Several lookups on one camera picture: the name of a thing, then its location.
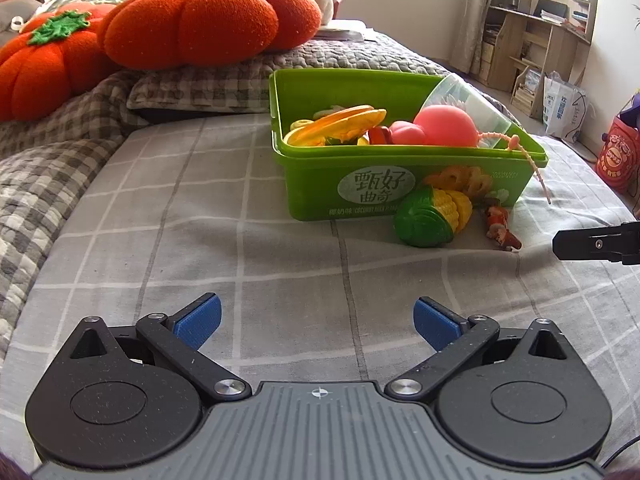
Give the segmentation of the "orange pumpkin cushion right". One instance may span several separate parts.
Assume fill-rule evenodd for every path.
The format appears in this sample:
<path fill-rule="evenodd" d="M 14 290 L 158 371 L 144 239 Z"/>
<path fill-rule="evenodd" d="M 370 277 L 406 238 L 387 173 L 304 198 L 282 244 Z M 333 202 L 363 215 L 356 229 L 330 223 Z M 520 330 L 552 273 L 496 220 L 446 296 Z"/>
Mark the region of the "orange pumpkin cushion right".
<path fill-rule="evenodd" d="M 102 20 L 98 44 L 130 70 L 224 66 L 294 49 L 321 22 L 316 0 L 126 0 Z"/>

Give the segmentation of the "pink toy pig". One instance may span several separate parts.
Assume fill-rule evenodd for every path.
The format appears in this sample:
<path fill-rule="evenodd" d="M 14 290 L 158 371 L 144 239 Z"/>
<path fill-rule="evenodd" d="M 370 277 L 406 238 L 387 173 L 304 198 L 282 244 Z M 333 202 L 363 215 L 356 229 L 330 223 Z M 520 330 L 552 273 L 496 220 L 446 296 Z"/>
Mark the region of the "pink toy pig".
<path fill-rule="evenodd" d="M 517 134 L 480 132 L 472 117 L 452 105 L 423 107 L 412 122 L 393 122 L 389 127 L 376 126 L 366 133 L 371 145 L 433 145 L 445 148 L 478 148 L 480 142 L 496 140 L 506 142 L 506 151 L 519 151 L 533 169 L 544 197 L 551 203 L 551 196 L 536 162 L 521 144 Z"/>

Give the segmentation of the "red lantern bag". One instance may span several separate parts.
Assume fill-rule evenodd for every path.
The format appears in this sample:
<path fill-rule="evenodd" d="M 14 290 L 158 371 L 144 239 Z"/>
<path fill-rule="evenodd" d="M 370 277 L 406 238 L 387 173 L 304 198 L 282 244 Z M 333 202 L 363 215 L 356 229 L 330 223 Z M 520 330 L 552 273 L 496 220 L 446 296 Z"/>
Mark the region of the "red lantern bag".
<path fill-rule="evenodd" d="M 625 192 L 639 167 L 639 131 L 615 116 L 602 139 L 596 173 L 613 190 Z"/>

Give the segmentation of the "orange pumpkin cushion left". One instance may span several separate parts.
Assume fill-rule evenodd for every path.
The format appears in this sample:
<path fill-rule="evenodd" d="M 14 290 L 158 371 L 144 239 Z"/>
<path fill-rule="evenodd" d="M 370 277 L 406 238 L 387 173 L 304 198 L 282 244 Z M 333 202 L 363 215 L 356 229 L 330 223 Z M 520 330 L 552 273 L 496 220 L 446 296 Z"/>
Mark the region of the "orange pumpkin cushion left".
<path fill-rule="evenodd" d="M 113 3 L 77 1 L 32 18 L 1 49 L 1 119 L 34 122 L 115 73 L 98 30 Z"/>

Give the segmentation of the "white paper bag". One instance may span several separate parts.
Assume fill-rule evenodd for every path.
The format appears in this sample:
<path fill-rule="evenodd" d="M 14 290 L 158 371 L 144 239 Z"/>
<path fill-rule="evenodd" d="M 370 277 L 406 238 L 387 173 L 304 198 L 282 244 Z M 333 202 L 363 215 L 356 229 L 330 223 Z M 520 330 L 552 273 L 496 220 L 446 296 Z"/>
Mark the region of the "white paper bag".
<path fill-rule="evenodd" d="M 588 112 L 587 93 L 564 81 L 555 70 L 544 76 L 542 122 L 546 135 L 573 144 L 578 141 Z"/>

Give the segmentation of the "toy corn cob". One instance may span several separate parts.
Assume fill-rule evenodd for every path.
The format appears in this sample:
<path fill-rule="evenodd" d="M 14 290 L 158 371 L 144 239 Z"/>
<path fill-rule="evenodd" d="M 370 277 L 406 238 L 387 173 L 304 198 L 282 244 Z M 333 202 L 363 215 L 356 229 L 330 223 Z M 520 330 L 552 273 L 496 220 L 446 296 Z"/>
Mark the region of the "toy corn cob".
<path fill-rule="evenodd" d="M 442 246 L 466 227 L 472 212 L 473 205 L 462 192 L 427 185 L 402 200 L 394 215 L 394 228 L 409 246 Z"/>

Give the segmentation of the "green plastic storage bin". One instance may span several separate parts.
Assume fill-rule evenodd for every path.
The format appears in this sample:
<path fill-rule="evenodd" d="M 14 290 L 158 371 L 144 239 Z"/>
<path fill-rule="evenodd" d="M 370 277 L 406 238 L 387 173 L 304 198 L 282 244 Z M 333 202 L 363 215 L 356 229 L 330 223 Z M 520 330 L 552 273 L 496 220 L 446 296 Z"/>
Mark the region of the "green plastic storage bin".
<path fill-rule="evenodd" d="M 269 78 L 274 156 L 283 167 L 288 210 L 297 220 L 328 220 L 392 214 L 412 190 L 428 184 L 454 190 L 479 204 L 494 198 L 512 206 L 544 148 L 514 122 L 506 133 L 520 138 L 508 150 L 503 140 L 480 148 L 419 145 L 333 145 L 294 148 L 284 138 L 297 119 L 333 105 L 371 105 L 386 111 L 385 125 L 416 116 L 439 76 L 386 70 L 277 70 Z"/>

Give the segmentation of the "grey grid bed sheet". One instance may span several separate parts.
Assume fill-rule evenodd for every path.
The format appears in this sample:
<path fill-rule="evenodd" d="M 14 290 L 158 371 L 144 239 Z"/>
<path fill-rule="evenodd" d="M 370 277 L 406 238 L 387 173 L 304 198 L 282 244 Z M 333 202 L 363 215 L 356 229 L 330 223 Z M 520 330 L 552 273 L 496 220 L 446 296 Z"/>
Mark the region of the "grey grid bed sheet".
<path fill-rule="evenodd" d="M 55 351 L 86 316 L 130 325 L 204 292 L 224 307 L 203 352 L 249 382 L 387 382 L 428 356 L 412 326 L 430 296 L 506 327 L 551 318 L 611 403 L 605 453 L 639 448 L 639 271 L 561 261 L 561 230 L 630 219 L 566 145 L 542 140 L 548 165 L 510 217 L 520 252 L 502 252 L 475 216 L 454 241 L 416 249 L 388 217 L 298 222 L 288 213 L 265 116 L 176 122 L 133 133 L 66 221 L 41 268 L 1 373 L 1 448 L 36 456 L 24 408 Z"/>

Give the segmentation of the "orange pumpkin cushion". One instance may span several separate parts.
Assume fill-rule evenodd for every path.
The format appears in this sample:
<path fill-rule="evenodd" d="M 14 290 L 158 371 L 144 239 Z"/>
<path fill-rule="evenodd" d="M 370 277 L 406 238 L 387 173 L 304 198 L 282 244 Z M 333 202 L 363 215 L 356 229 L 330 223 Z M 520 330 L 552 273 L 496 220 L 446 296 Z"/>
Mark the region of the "orange pumpkin cushion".
<path fill-rule="evenodd" d="M 1 119 L 34 122 L 115 73 L 98 30 L 113 3 L 77 1 L 32 18 L 1 49 Z"/>
<path fill-rule="evenodd" d="M 130 70 L 224 66 L 294 49 L 321 22 L 316 0 L 126 0 L 102 20 L 98 44 Z"/>

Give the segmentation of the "wooden desk shelf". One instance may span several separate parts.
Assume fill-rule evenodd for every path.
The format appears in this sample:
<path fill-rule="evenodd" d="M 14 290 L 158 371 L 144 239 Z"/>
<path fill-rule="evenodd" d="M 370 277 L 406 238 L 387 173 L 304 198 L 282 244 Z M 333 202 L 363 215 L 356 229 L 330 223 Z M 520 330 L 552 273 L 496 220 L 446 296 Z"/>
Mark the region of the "wooden desk shelf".
<path fill-rule="evenodd" d="M 577 79 L 586 62 L 598 0 L 491 0 L 475 78 L 508 92 L 511 104 L 539 119 L 544 80 Z"/>

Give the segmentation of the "small red figurine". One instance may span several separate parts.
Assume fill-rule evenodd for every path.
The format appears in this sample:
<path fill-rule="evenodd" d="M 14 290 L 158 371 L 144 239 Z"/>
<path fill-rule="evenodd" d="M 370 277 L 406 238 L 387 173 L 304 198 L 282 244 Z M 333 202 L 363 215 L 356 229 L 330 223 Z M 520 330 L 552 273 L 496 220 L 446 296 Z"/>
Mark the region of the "small red figurine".
<path fill-rule="evenodd" d="M 501 206 L 489 206 L 485 211 L 486 236 L 502 250 L 520 250 L 521 241 L 509 229 L 509 211 Z"/>

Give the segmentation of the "beige curtain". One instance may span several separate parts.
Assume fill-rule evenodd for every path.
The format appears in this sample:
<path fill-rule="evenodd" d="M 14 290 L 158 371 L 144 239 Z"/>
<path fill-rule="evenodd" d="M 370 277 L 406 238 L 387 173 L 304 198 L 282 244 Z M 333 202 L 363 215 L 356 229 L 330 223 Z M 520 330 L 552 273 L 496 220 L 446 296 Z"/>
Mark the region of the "beige curtain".
<path fill-rule="evenodd" d="M 480 64 L 484 23 L 491 0 L 463 0 L 449 65 L 458 73 L 469 74 Z"/>

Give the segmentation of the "grey checked pillow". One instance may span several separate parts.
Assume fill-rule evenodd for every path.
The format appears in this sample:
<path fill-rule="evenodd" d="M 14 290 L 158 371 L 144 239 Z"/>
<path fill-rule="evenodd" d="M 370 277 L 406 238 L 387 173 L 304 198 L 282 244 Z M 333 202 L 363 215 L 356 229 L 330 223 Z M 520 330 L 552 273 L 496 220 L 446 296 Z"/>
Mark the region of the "grey checked pillow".
<path fill-rule="evenodd" d="M 311 39 L 293 50 L 260 54 L 238 64 L 151 70 L 132 87 L 127 107 L 142 115 L 154 110 L 199 113 L 265 113 L 269 77 L 285 68 L 390 70 L 446 76 L 445 66 L 410 50 L 382 32 L 366 40 Z"/>

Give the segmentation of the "clear cotton swab jar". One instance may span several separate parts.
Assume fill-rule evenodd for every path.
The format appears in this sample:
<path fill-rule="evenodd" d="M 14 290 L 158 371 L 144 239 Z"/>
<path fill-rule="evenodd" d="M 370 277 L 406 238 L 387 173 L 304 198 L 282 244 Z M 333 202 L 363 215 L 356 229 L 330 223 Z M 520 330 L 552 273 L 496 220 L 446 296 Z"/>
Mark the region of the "clear cotton swab jar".
<path fill-rule="evenodd" d="M 442 78 L 427 96 L 420 110 L 432 105 L 452 105 L 461 108 L 472 117 L 480 132 L 507 133 L 511 127 L 510 119 L 496 110 L 472 84 L 468 84 L 456 74 L 449 74 Z M 480 142 L 479 148 L 494 148 L 499 142 L 485 140 Z"/>

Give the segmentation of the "orange plastic pumpkin bowl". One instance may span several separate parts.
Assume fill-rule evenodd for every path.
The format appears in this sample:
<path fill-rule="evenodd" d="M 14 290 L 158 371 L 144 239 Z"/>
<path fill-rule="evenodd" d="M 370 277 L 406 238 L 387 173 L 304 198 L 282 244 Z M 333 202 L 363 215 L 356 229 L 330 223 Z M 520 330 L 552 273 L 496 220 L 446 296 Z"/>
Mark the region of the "orange plastic pumpkin bowl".
<path fill-rule="evenodd" d="M 382 125 L 385 108 L 358 105 L 338 110 L 290 131 L 283 142 L 293 148 L 355 145 L 370 129 Z"/>

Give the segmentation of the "grey checked quilt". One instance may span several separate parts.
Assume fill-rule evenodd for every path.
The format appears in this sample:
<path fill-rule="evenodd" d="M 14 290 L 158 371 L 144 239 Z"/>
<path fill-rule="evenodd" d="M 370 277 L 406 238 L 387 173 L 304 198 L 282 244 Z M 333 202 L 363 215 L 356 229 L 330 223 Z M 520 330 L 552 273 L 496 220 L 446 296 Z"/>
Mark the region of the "grey checked quilt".
<path fill-rule="evenodd" d="M 114 73 L 36 122 L 1 125 L 1 353 L 62 226 L 126 136 L 146 125 L 127 101 L 141 75 Z"/>

